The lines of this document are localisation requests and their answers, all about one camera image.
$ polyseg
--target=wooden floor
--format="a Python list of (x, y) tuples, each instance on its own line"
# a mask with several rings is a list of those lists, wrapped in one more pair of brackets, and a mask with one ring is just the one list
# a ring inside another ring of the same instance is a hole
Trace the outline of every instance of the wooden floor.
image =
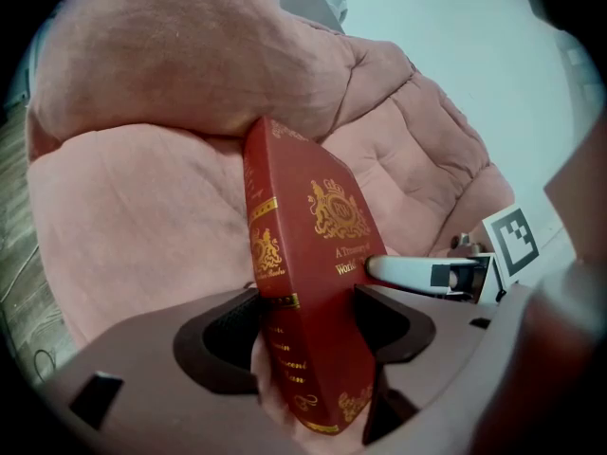
[[(25, 106), (13, 107), (8, 122), (0, 129), (0, 299), (38, 244), (26, 181), (25, 116)], [(10, 289), (2, 310), (9, 347), (32, 383), (40, 382), (34, 369), (36, 351), (47, 351), (58, 366), (74, 354), (75, 347), (46, 282), (39, 251)], [(36, 363), (46, 379), (52, 372), (50, 359), (41, 353)]]

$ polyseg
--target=red book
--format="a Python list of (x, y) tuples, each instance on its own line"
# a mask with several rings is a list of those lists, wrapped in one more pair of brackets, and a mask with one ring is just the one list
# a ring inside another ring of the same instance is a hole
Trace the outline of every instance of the red book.
[(262, 329), (295, 416), (342, 432), (371, 399), (375, 360), (355, 322), (364, 261), (386, 254), (352, 172), (280, 123), (261, 118), (245, 144), (245, 188)]

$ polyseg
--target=book spine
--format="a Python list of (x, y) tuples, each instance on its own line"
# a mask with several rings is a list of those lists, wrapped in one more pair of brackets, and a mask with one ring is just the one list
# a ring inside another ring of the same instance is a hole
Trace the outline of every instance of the book spine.
[(264, 305), (262, 330), (272, 359), (272, 371), (291, 411), (310, 429), (336, 434), (329, 426), (314, 375), (301, 322), (301, 305), (288, 274), (280, 233), (280, 199), (267, 170), (263, 134), (249, 139), (245, 149), (245, 190), (253, 271)]

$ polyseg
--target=fabric upholstery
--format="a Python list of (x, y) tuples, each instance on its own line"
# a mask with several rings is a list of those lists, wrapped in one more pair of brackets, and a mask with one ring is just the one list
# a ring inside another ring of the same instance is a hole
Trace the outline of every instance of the fabric upholstery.
[[(513, 201), (481, 138), (395, 45), (276, 0), (66, 0), (28, 109), (43, 265), (80, 345), (137, 314), (253, 281), (242, 136), (270, 115), (353, 170), (393, 254), (444, 254)], [(314, 452), (360, 448), (267, 412)]]

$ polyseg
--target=pink sofa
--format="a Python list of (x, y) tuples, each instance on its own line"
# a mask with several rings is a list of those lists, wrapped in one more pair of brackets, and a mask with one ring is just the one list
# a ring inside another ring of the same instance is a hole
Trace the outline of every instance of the pink sofa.
[[(262, 115), (351, 167), (394, 254), (443, 254), (513, 202), (466, 118), (394, 44), (276, 0), (67, 0), (28, 110), (28, 181), (77, 343), (253, 280), (241, 138)], [(279, 408), (263, 345), (253, 360), (262, 400)], [(293, 433), (348, 451), (358, 423), (332, 439)]]

